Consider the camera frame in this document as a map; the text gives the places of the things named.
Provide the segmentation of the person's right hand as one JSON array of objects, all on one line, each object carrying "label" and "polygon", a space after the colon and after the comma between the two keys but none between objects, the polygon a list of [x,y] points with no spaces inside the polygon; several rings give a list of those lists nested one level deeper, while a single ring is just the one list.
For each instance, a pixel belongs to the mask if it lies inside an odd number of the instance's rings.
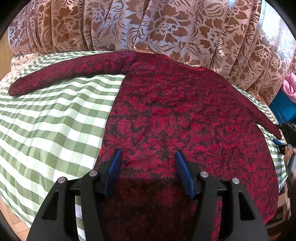
[{"label": "person's right hand", "polygon": [[295,148],[285,147],[284,161],[288,176],[295,179]]}]

